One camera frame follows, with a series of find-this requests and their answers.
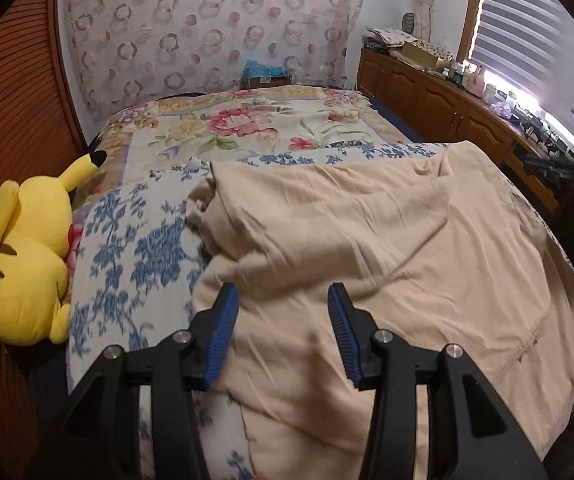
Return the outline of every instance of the black ear tip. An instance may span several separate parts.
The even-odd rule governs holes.
[[[97,168],[100,168],[104,161],[107,160],[107,152],[104,150],[98,150],[97,152],[90,153],[91,161]]]

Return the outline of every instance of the pikachu plush toy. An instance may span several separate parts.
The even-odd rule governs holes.
[[[68,193],[98,172],[106,152],[75,160],[61,176],[34,176],[0,186],[0,339],[29,346],[67,339],[69,304],[61,304],[68,272],[72,206]]]

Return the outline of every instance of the metal screw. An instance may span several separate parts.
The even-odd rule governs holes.
[[[123,353],[123,349],[118,345],[108,346],[103,350],[103,355],[107,359],[116,359],[120,354]]]
[[[189,343],[192,340],[192,333],[189,332],[189,330],[179,330],[174,332],[172,337],[174,338],[174,341],[183,345],[185,343]]]
[[[391,332],[391,330],[387,330],[386,328],[376,330],[376,333],[373,336],[376,338],[376,341],[381,343],[388,343],[394,338],[393,332]]]
[[[449,357],[453,357],[454,359],[462,357],[462,354],[465,353],[462,346],[456,343],[449,343],[447,345],[446,352]]]

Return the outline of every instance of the blue floral sheet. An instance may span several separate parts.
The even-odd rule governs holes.
[[[445,144],[381,144],[322,148],[240,160],[251,166],[337,164],[376,158],[429,157]],[[72,391],[110,344],[131,350],[158,344],[186,328],[193,286],[208,264],[198,234],[185,225],[185,199],[210,175],[192,158],[168,171],[107,192],[87,216],[78,250],[68,346]],[[195,394],[195,414],[211,478],[253,476],[240,406],[226,394]],[[141,388],[143,478],[154,476],[149,387]]]

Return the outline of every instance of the window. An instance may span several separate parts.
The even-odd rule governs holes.
[[[558,0],[481,0],[469,57],[574,134],[574,20]]]

